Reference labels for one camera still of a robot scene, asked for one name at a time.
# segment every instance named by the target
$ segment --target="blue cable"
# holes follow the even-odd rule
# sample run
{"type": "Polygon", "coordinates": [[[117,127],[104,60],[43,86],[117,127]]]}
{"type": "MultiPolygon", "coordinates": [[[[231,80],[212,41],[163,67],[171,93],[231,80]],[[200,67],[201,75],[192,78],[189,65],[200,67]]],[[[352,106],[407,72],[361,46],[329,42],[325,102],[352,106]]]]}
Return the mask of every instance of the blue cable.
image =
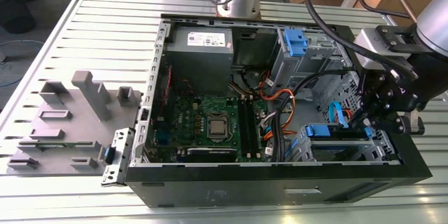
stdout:
{"type": "Polygon", "coordinates": [[[348,123],[345,123],[344,114],[343,114],[343,107],[341,107],[341,104],[339,102],[332,102],[329,104],[329,107],[328,107],[329,122],[331,123],[335,122],[335,117],[333,117],[333,115],[335,115],[335,108],[336,108],[339,123],[344,126],[344,128],[348,128],[348,123]]]}
{"type": "Polygon", "coordinates": [[[7,84],[0,85],[0,88],[3,88],[3,87],[5,87],[5,86],[9,86],[9,85],[13,85],[13,84],[16,84],[19,81],[21,81],[21,78],[20,78],[17,81],[13,81],[13,82],[11,82],[11,83],[7,83],[7,84]]]}

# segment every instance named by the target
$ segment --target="metal bracket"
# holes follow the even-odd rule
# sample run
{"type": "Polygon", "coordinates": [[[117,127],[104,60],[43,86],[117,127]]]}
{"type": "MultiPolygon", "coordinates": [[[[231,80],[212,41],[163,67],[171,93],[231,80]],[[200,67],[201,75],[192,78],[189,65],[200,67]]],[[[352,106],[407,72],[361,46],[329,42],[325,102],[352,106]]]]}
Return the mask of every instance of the metal bracket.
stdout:
{"type": "Polygon", "coordinates": [[[127,186],[124,183],[125,171],[128,169],[128,162],[132,150],[135,130],[124,128],[115,131],[111,149],[115,149],[112,162],[105,167],[103,173],[101,186],[127,186]]]}

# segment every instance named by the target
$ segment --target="motherboard chip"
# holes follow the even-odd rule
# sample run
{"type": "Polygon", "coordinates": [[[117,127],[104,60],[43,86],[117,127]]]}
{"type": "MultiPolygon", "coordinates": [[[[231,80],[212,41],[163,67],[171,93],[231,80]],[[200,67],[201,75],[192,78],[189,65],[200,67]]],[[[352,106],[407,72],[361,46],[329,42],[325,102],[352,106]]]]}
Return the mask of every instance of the motherboard chip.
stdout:
{"type": "Polygon", "coordinates": [[[211,134],[225,134],[225,121],[224,120],[212,120],[209,123],[208,131],[211,134]]]}
{"type": "Polygon", "coordinates": [[[207,114],[207,138],[220,143],[228,138],[228,116],[225,113],[207,114]]]}

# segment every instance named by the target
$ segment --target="side panel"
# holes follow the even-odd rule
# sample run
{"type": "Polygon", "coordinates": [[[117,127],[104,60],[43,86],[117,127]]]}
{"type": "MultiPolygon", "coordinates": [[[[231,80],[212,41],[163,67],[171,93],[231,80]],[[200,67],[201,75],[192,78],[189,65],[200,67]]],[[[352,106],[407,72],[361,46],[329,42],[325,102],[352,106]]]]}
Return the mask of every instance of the side panel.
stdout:
{"type": "Polygon", "coordinates": [[[225,207],[352,202],[393,186],[372,179],[131,182],[149,207],[225,207]]]}

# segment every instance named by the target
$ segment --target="power cable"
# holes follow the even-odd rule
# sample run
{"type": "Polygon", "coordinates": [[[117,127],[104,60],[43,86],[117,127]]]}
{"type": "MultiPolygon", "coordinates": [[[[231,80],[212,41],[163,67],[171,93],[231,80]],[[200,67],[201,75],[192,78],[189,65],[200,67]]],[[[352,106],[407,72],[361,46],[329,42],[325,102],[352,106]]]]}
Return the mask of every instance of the power cable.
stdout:
{"type": "Polygon", "coordinates": [[[317,14],[317,11],[313,7],[312,1],[305,0],[307,9],[309,12],[311,17],[313,18],[316,24],[324,31],[324,33],[345,48],[349,48],[352,51],[363,55],[364,57],[369,58],[371,60],[379,62],[385,68],[393,69],[400,75],[408,77],[411,80],[415,80],[417,77],[413,74],[413,72],[401,64],[391,60],[388,57],[379,55],[377,53],[369,51],[360,45],[347,41],[344,38],[336,34],[336,32],[328,27],[324,20],[321,19],[320,15],[317,14]]]}
{"type": "Polygon", "coordinates": [[[392,15],[396,17],[401,17],[401,18],[409,18],[408,14],[405,13],[400,13],[400,12],[393,12],[392,10],[381,10],[381,9],[376,9],[372,6],[369,6],[364,0],[359,0],[361,6],[365,8],[365,10],[369,10],[371,12],[375,13],[380,13],[383,15],[392,15]]]}

